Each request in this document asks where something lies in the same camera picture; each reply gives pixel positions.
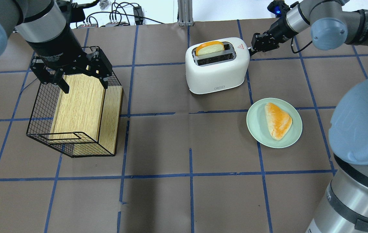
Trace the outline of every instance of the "plate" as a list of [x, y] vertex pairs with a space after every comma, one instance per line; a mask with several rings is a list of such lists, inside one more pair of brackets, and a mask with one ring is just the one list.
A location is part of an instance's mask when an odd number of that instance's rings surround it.
[[[269, 102], [277, 105], [292, 118], [292, 126], [279, 141], [272, 138], [267, 127], [264, 106]], [[302, 118], [298, 111], [288, 102], [281, 99], [266, 98], [255, 102], [247, 112], [246, 122], [247, 128], [252, 136], [261, 144], [272, 148], [285, 148], [291, 146], [298, 141], [302, 134]]]

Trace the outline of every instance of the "wire basket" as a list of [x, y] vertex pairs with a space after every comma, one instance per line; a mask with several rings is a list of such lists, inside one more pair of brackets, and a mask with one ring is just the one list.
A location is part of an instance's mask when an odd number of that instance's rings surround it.
[[[108, 77], [108, 86], [121, 86], [114, 72]], [[50, 132], [60, 90], [51, 84], [39, 85], [26, 135], [71, 158], [115, 156], [99, 143], [99, 138], [94, 140], [84, 132]], [[61, 136], [59, 139], [50, 139], [53, 134]]]

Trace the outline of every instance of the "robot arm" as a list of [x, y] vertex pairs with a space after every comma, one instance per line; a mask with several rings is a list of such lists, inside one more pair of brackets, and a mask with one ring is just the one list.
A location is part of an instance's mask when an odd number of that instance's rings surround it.
[[368, 10], [343, 12], [349, 0], [304, 0], [274, 22], [268, 31], [256, 33], [251, 55], [277, 49], [311, 26], [313, 44], [322, 50], [336, 49], [343, 43], [368, 46]]
[[0, 0], [0, 6], [9, 6], [2, 7], [7, 12], [0, 12], [0, 55], [16, 27], [37, 54], [30, 69], [41, 83], [58, 85], [68, 93], [63, 75], [83, 73], [98, 78], [107, 88], [111, 63], [97, 46], [90, 47], [91, 53], [85, 53], [69, 27], [71, 22], [85, 19], [84, 8], [97, 3], [98, 0], [83, 5], [63, 0]]

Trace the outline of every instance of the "toaster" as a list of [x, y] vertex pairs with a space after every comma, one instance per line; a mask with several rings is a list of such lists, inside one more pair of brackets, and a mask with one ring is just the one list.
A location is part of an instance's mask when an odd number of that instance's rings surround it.
[[224, 50], [196, 56], [196, 48], [189, 47], [185, 54], [186, 79], [194, 94], [207, 94], [240, 86], [244, 82], [250, 61], [246, 43], [237, 37], [219, 39]]

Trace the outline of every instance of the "white wall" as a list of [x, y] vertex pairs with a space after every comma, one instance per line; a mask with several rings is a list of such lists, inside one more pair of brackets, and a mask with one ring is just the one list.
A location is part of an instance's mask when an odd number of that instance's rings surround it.
[[[78, 4], [90, 3], [93, 0], [74, 0]], [[177, 21], [178, 0], [134, 0], [131, 3], [138, 3], [144, 10], [144, 16], [155, 19], [163, 23], [174, 23]], [[194, 21], [220, 21], [233, 19], [260, 19], [272, 18], [274, 15], [267, 11], [267, 6], [271, 0], [193, 0], [193, 19]], [[295, 0], [285, 0], [290, 5]], [[351, 0], [343, 9], [345, 11], [354, 11], [357, 9], [368, 9], [368, 0]], [[85, 9], [85, 15], [88, 16], [93, 12], [110, 11], [101, 10], [99, 6]], [[133, 14], [132, 7], [125, 7], [127, 14]], [[95, 14], [99, 26], [109, 22], [108, 13]], [[131, 24], [134, 24], [134, 18], [129, 17]], [[147, 20], [147, 24], [157, 24]]]

